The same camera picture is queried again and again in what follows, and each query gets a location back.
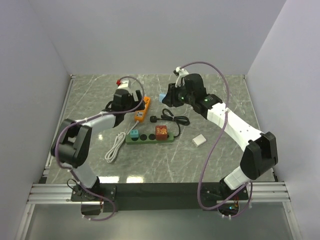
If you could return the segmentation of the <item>green power strip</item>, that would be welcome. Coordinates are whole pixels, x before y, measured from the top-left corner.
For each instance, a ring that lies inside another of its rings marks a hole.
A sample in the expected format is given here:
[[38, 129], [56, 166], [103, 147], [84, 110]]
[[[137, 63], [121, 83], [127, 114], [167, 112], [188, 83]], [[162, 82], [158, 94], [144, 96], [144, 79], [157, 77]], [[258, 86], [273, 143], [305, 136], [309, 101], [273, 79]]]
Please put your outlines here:
[[173, 133], [169, 133], [165, 140], [157, 140], [156, 135], [153, 133], [150, 134], [141, 134], [138, 138], [131, 138], [130, 135], [126, 135], [125, 143], [127, 145], [143, 145], [143, 144], [164, 144], [172, 143], [174, 141]]

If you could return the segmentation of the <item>red cube socket adapter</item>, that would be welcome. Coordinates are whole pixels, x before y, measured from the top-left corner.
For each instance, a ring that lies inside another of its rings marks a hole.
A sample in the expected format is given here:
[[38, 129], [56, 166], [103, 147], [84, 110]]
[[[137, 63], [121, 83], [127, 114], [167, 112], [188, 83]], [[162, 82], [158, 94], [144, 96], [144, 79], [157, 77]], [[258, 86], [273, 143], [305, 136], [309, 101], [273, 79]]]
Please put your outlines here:
[[157, 125], [155, 127], [155, 139], [165, 141], [168, 138], [168, 129], [166, 125]]

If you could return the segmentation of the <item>white charger plug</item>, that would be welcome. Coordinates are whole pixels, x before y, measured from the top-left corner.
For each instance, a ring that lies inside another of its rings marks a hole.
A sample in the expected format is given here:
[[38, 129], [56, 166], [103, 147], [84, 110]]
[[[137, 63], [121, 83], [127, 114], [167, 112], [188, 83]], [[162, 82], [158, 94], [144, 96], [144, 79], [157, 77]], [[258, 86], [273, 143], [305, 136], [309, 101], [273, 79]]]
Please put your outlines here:
[[200, 134], [200, 135], [198, 135], [198, 136], [196, 136], [196, 137], [194, 137], [194, 138], [192, 139], [192, 142], [193, 142], [197, 147], [201, 146], [201, 145], [204, 144], [206, 141], [207, 141], [206, 138], [205, 138], [202, 134]]

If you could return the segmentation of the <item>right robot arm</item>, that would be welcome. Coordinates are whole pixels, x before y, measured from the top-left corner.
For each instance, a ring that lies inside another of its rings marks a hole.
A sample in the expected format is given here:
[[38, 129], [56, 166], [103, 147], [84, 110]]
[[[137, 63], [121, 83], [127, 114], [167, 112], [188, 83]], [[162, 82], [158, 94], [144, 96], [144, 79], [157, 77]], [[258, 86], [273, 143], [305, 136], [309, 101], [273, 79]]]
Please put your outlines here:
[[222, 179], [219, 187], [221, 197], [230, 200], [241, 185], [256, 180], [278, 163], [276, 137], [250, 126], [218, 96], [207, 93], [200, 74], [183, 70], [175, 75], [177, 80], [168, 85], [162, 103], [175, 108], [184, 104], [192, 106], [196, 113], [227, 133], [243, 151], [239, 166]]

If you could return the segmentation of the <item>light blue charger plug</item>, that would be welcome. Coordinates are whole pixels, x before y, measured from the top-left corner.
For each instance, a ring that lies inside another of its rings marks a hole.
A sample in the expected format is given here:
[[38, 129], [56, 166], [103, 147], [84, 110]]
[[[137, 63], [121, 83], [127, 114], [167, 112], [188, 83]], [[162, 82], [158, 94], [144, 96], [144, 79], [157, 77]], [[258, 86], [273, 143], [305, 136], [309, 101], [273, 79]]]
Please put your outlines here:
[[165, 96], [166, 96], [166, 94], [165, 94], [165, 93], [160, 93], [160, 94], [158, 95], [158, 100], [159, 100], [159, 102], [160, 102], [160, 103], [162, 103], [162, 102], [163, 102], [163, 100], [164, 100]]

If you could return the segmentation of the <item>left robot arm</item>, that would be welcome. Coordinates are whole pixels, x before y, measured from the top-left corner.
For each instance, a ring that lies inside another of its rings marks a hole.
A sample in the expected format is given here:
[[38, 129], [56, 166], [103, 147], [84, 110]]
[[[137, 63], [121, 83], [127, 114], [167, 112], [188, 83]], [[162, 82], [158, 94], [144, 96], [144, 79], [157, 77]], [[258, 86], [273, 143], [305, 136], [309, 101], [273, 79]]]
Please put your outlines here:
[[113, 100], [100, 113], [81, 120], [67, 118], [58, 129], [50, 153], [61, 169], [70, 171], [88, 201], [94, 201], [100, 195], [99, 177], [86, 163], [92, 135], [117, 127], [125, 114], [143, 109], [144, 91], [136, 90], [135, 93], [137, 100], [132, 92], [117, 89]]

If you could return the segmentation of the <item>orange power strip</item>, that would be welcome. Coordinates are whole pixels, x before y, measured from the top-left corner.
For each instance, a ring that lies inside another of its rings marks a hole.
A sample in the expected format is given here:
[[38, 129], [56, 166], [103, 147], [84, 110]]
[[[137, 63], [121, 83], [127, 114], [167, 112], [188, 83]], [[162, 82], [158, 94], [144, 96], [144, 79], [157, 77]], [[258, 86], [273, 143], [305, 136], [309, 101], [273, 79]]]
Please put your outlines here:
[[134, 114], [134, 120], [136, 122], [139, 122], [139, 123], [142, 123], [145, 120], [146, 116], [147, 116], [147, 112], [148, 112], [148, 109], [149, 109], [149, 106], [150, 106], [150, 103], [151, 103], [151, 98], [148, 97], [148, 96], [145, 96], [143, 98], [143, 101], [144, 101], [144, 109], [143, 110], [138, 110]]

